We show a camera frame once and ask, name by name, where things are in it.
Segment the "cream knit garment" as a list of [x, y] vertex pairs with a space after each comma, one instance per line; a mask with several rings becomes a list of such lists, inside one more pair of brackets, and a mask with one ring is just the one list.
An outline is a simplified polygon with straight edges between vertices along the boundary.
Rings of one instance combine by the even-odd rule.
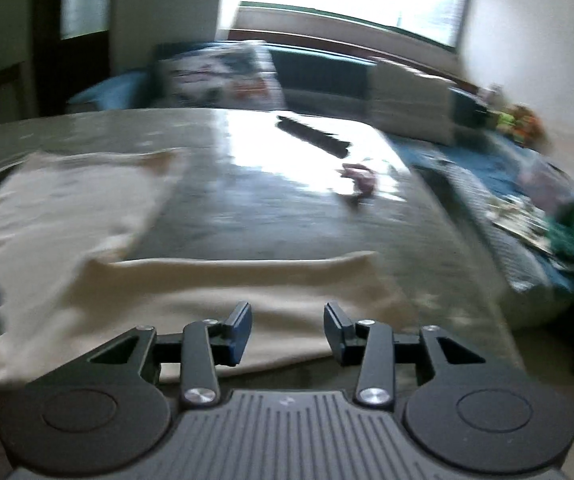
[[127, 260], [187, 155], [29, 155], [0, 186], [0, 388], [31, 382], [138, 325], [179, 333], [239, 302], [253, 327], [237, 374], [329, 356], [323, 309], [397, 330], [415, 315], [373, 252], [321, 260]]

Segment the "crumpled white patterned cloth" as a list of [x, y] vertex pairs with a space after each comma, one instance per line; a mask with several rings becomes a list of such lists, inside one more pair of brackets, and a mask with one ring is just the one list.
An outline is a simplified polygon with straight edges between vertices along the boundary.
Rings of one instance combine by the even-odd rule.
[[552, 254], [549, 227], [544, 211], [533, 205], [528, 197], [491, 196], [486, 203], [485, 217], [494, 226], [545, 255]]

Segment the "teal corner sofa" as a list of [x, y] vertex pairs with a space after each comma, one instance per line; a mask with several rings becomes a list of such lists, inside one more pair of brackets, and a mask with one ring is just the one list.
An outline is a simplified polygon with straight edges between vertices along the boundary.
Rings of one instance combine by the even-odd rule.
[[173, 194], [134, 258], [311, 259], [380, 252], [417, 304], [495, 304], [510, 327], [544, 323], [574, 306], [574, 256], [544, 255], [488, 221], [491, 196], [519, 195], [519, 162], [477, 127], [482, 108], [455, 94], [464, 132], [454, 146], [395, 136], [363, 124], [368, 64], [349, 56], [270, 46], [287, 105], [347, 129], [379, 156], [391, 197], [362, 209], [331, 192], [334, 159], [291, 136], [271, 115], [174, 108], [151, 68], [131, 70], [74, 100], [80, 150], [133, 153], [196, 146], [195, 174]]

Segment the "black remote control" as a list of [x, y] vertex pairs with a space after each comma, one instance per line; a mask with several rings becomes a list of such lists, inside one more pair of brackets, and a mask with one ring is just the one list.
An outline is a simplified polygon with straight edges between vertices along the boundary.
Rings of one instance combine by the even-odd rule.
[[339, 140], [329, 133], [304, 125], [293, 118], [278, 116], [276, 125], [291, 136], [308, 142], [337, 158], [342, 159], [349, 155], [350, 142]]

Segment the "plain grey pillow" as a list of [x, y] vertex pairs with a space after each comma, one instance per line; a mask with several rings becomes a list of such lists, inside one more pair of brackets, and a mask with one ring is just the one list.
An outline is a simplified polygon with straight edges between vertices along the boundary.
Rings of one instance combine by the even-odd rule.
[[394, 136], [452, 145], [454, 86], [451, 79], [376, 58], [368, 75], [369, 123]]

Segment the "orange green plush toys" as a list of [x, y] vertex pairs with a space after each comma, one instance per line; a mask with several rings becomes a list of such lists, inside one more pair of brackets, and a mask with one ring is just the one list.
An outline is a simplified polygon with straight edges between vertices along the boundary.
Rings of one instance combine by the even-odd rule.
[[541, 119], [523, 105], [512, 104], [501, 110], [495, 129], [522, 148], [536, 148], [545, 140]]

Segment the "butterfly print pillow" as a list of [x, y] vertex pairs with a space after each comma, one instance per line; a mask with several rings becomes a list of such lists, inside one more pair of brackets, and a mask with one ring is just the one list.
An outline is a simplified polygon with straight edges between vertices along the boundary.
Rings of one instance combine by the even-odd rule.
[[171, 106], [283, 110], [286, 101], [271, 52], [262, 41], [218, 44], [158, 62]]

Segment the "dark door with glass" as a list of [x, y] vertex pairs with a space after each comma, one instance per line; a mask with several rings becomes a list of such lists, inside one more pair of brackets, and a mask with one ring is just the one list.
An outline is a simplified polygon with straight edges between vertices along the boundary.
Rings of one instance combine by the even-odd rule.
[[112, 0], [0, 0], [0, 124], [56, 116], [108, 77]]

